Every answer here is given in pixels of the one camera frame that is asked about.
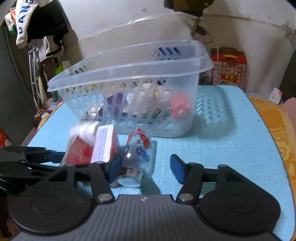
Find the red packet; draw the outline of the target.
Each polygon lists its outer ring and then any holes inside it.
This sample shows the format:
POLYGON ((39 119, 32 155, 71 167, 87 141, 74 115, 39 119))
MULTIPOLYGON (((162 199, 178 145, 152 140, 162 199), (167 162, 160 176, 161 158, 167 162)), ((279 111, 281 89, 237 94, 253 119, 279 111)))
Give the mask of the red packet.
POLYGON ((69 164, 88 165, 91 162, 93 147, 79 136, 71 137, 60 166, 69 164))

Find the pink tissue pack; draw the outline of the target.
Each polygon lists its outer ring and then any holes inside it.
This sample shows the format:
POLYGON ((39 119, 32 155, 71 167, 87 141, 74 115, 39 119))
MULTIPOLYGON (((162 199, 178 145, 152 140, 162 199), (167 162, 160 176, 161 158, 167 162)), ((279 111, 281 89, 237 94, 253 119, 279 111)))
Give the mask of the pink tissue pack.
POLYGON ((114 124, 99 126, 90 163, 108 163, 118 153, 119 141, 114 124))

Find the small bottle red label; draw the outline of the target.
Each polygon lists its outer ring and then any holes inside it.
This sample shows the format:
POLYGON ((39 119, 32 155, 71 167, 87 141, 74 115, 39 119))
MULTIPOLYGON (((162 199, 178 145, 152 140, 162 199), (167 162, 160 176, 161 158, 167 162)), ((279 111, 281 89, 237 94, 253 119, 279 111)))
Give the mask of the small bottle red label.
POLYGON ((118 184, 127 188, 140 187, 151 161, 152 142, 144 130, 136 128, 125 144, 118 184))

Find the purple box in basket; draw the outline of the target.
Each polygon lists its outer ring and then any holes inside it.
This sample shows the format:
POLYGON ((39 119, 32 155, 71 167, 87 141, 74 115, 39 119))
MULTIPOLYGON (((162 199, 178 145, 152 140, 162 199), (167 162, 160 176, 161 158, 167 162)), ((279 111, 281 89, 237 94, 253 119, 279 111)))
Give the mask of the purple box in basket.
POLYGON ((130 111, 127 96, 119 92, 117 94, 109 94, 106 99, 107 106, 104 108, 103 114, 109 118, 127 117, 130 111))

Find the translucent plastic basket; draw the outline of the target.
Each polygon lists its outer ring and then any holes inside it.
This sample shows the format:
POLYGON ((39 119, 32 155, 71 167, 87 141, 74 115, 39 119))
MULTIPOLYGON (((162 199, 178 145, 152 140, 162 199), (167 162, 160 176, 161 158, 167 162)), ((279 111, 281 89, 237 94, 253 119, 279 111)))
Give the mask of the translucent plastic basket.
POLYGON ((148 135, 177 138, 192 127, 200 74, 213 62, 195 40, 150 42, 83 59, 48 82, 80 121, 114 124, 118 133, 141 128, 148 135), (103 114, 109 94, 123 93, 127 117, 103 114))

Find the red gift box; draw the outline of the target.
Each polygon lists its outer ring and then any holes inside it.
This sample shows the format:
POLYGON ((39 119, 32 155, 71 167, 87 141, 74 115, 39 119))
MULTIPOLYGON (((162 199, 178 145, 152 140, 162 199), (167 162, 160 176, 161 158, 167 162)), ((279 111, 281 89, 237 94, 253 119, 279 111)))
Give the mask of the red gift box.
POLYGON ((247 59, 244 52, 235 48, 212 48, 211 59, 213 85, 233 85, 244 89, 247 72, 247 59))

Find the black white hanging garment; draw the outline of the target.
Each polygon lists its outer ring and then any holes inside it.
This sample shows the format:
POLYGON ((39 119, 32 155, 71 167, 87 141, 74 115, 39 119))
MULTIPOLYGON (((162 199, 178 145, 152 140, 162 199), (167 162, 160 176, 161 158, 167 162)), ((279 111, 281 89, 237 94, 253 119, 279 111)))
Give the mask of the black white hanging garment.
POLYGON ((64 55, 63 39, 69 30, 58 1, 16 1, 4 21, 19 49, 37 41, 41 59, 64 55))

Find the black wall charger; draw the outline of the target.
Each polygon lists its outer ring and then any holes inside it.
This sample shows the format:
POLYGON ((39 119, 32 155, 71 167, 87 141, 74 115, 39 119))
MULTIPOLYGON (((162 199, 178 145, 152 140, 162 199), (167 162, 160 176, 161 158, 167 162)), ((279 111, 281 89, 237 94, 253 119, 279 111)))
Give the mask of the black wall charger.
POLYGON ((200 18, 196 18, 196 20, 195 20, 195 22, 194 22, 194 25, 193 25, 193 27, 192 27, 192 29, 191 29, 191 33, 190 33, 190 35, 192 36, 192 37, 194 37, 194 35, 197 33, 197 34, 199 34, 199 35, 201 35, 201 36, 206 36, 206 35, 208 35, 208 36, 210 36, 211 37, 211 41, 209 41, 209 42, 204 42, 203 44, 210 44, 210 43, 212 43, 213 41, 214 41, 214 37, 204 28, 204 27, 202 27, 201 25, 200 25, 200 23, 201 23, 201 19, 200 18))

